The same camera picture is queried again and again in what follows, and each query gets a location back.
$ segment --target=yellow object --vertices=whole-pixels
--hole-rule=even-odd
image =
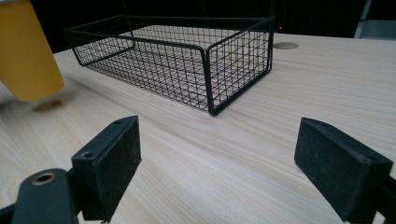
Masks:
[[[47,97],[64,86],[30,1],[0,0],[0,81],[21,101]]]

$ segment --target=light wood surface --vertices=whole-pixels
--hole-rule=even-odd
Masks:
[[[294,163],[300,119],[396,161],[396,42],[275,35],[283,41],[299,47],[274,49],[273,71],[215,118],[80,67],[71,50],[55,54],[65,86],[48,99],[22,103],[0,85],[0,206],[27,176],[69,170],[107,124],[137,115],[143,161],[112,223],[342,223]]]

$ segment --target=screw hole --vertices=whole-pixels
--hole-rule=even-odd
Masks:
[[[90,158],[90,157],[93,156],[93,153],[91,153],[91,152],[84,152],[84,153],[82,153],[81,156],[84,157],[84,158]]]
[[[44,173],[32,180],[32,184],[36,186],[45,185],[55,179],[55,173]]]

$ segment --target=wire mesh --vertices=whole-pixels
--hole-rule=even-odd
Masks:
[[[272,20],[118,16],[65,29],[78,62],[217,115],[272,66]]]

